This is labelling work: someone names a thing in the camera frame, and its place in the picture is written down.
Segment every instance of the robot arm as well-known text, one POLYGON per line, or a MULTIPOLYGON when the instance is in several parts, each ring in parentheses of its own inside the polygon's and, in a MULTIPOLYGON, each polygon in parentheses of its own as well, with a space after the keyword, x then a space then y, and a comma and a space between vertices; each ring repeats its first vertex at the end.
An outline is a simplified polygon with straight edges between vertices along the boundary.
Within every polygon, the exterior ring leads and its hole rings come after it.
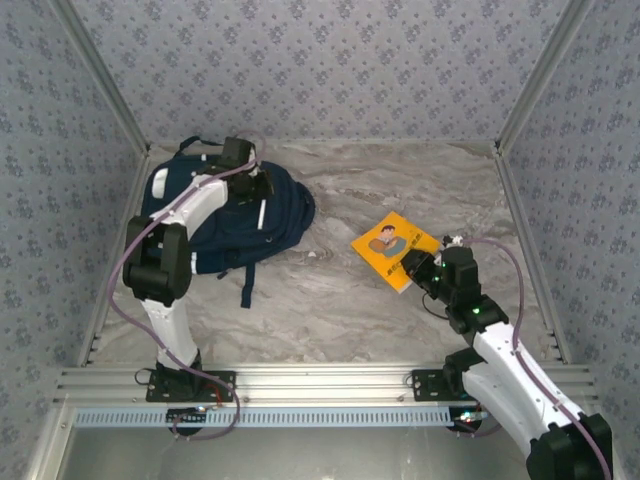
POLYGON ((477 263, 471 249, 463 247, 460 240, 454 239, 453 245, 435 256, 411 250, 402 259, 409 277, 433 299, 445 303, 451 327, 470 346, 445 360, 442 373, 450 392, 466 393, 491 412, 527 458, 533 480, 604 478, 593 449, 560 411, 560 405, 579 419, 595 440, 611 472, 608 424, 599 414, 586 416, 521 343, 514 350, 514 328, 502 309, 481 293, 477 263), (553 394, 555 402, 543 394, 518 356, 539 385, 553 394))
MULTIPOLYGON (((213 212, 227 203, 229 190, 237 195, 250 194, 259 169, 256 165, 225 180, 214 179, 213 175, 250 164, 255 155, 251 142, 228 137, 216 163, 208 163, 209 159, 203 158, 203 171, 195 175, 189 187, 169 205, 151 217, 134 217, 128 225, 127 245, 153 219, 168 213, 129 257, 124 265, 123 280, 141 301, 153 330, 185 365, 199 362, 184 298, 192 275, 189 239, 213 212)), ((179 369, 164 350, 158 351, 157 363, 159 369, 179 369)))

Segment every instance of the purple cable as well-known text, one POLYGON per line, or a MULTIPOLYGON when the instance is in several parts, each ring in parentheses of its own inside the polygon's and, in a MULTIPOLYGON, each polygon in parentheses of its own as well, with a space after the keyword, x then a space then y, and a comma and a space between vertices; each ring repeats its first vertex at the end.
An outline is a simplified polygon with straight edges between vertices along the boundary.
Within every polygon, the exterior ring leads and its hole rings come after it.
MULTIPOLYGON (((226 172, 223 172, 223 173, 219 173, 218 175, 213 175, 212 177, 207 178, 206 180, 203 180, 200 183, 200 186, 205 186, 205 185, 208 185, 209 183, 214 182, 216 180, 219 180, 221 178, 228 177, 230 175, 235 175, 236 173, 240 173, 240 172, 242 172, 244 170, 249 170, 249 169, 253 168, 257 163, 259 163, 262 160, 262 158, 264 157, 264 154, 266 152, 266 149, 267 149, 267 141, 266 141, 266 139, 264 138, 264 136, 261 133, 255 132, 253 130, 243 130, 243 131, 240 131, 240 132, 236 133, 234 136, 237 137, 238 135, 243 135, 243 134, 247 134, 247 133, 252 133, 252 134, 255 134, 255 135, 259 136, 260 140, 262 142, 262 147, 260 148, 260 153, 257 154, 256 158, 254 158, 252 161, 250 161, 249 163, 247 163, 246 165, 243 165, 241 167, 234 168, 233 170, 229 170, 229 171, 226 171, 226 172)), ((187 190, 187 192, 180 198, 180 200, 178 200, 176 202, 176 204, 174 205, 174 209, 179 208, 184 202, 186 202, 197 191, 198 191, 198 187, 195 187, 195 186, 191 187, 189 190, 187 190)), ((231 421, 231 423, 227 427, 225 427, 223 430, 221 430, 219 432, 212 433, 210 435, 202 435, 202 436, 198 436, 198 437, 185 437, 185 438, 187 438, 188 440, 191 440, 191 441, 194 441, 194 440, 212 440, 214 438, 220 438, 220 437, 223 437, 223 436, 227 435, 228 433, 231 433, 233 431, 233 429, 236 427, 236 424, 238 423, 238 421, 240 420, 240 398, 238 398, 238 394, 236 393, 236 391, 231 386, 227 385, 225 382, 220 380, 219 378, 216 378, 216 377, 214 377, 212 375, 209 375, 208 373, 202 372, 200 370, 196 370, 194 368, 191 368, 189 365, 186 365, 181 360, 179 360, 167 348, 167 346, 160 339, 160 337, 158 337, 158 335, 156 334, 156 332, 153 331, 152 328, 146 326, 144 323, 139 322, 135 318, 127 315, 127 313, 125 313, 116 304, 115 299, 113 298, 113 295, 114 295, 115 290, 116 290, 116 285, 118 283, 118 275, 120 274, 120 270, 124 266, 124 264, 127 261, 127 259, 131 256, 131 254, 133 253, 135 248, 140 244, 140 242, 142 242, 142 240, 144 238, 146 238, 146 236, 149 233, 151 233, 151 231, 158 224, 160 224, 164 219, 169 217, 169 215, 170 215, 169 212, 165 212, 162 215, 158 216, 126 248, 126 250, 124 251, 124 254, 120 258, 120 260, 118 260, 118 262, 116 263, 116 266, 114 267, 113 272, 111 272, 111 276, 109 277, 109 283, 107 285, 107 292, 108 292, 107 293, 107 298, 109 299, 109 304, 111 305, 111 308, 113 308, 113 310, 118 315, 120 315, 122 318, 124 318, 130 324, 140 328, 141 330, 144 330, 147 333, 147 335, 149 335, 153 339, 153 341, 158 344, 158 347, 160 347, 161 350, 164 350, 164 352, 167 354, 167 357, 169 357, 173 362, 175 362, 175 364, 178 365, 182 370, 185 370, 185 371, 187 371, 187 372, 189 372, 189 373, 191 373, 193 375, 197 375, 199 377, 205 378, 205 379, 213 382, 214 384, 216 384, 216 385, 228 390, 229 393, 231 393, 231 396, 233 397, 233 401, 236 404, 236 412, 235 412, 235 415, 233 416, 233 420, 231 421)), ((172 430, 173 430, 174 433, 177 433, 176 425, 174 425, 174 428, 172 430)))
POLYGON ((600 468, 602 468, 602 473, 604 474, 604 479, 611 480, 612 477, 611 477, 611 472, 609 470, 609 465, 607 464, 607 460, 604 458, 604 454, 602 453, 602 450, 600 450, 600 447, 598 447, 593 437, 589 434, 589 432, 587 432, 584 426, 582 426, 582 424, 580 423, 580 420, 578 420, 569 411, 569 409, 567 409, 567 407, 559 403, 558 398, 556 398, 556 396, 551 391, 549 391, 547 387, 544 386, 544 384, 538 379, 538 377, 536 377, 535 373, 533 373, 533 371, 529 368, 529 365, 527 365, 527 362, 522 356, 522 353, 518 351, 518 345, 520 344, 520 328, 522 327, 522 319, 524 317, 524 279, 522 277, 522 270, 520 269, 520 263, 518 262, 518 259, 507 246, 503 245, 502 243, 496 240, 492 240, 490 238, 469 238, 469 239, 463 240, 463 242, 464 243, 484 243, 487 245, 493 245, 494 247, 498 247, 500 250, 505 252, 513 262, 513 265, 516 267, 516 272, 518 274, 518 290, 520 292, 520 303, 518 305, 518 319, 516 320, 516 323, 513 326, 513 337, 511 338, 511 342, 513 343, 513 350, 515 352, 516 358, 518 359, 518 363, 520 364, 522 369, 525 371, 527 376, 531 379, 531 381, 536 385, 536 387, 538 387, 538 389, 540 389, 540 391, 545 395, 545 397, 547 397, 551 402, 553 402, 553 404, 557 406, 558 410, 560 410, 571 421, 571 423, 575 425, 575 427, 582 434, 584 439, 587 441, 587 443, 593 450, 593 453, 595 454, 596 458, 598 459, 598 462, 600 463, 600 468))

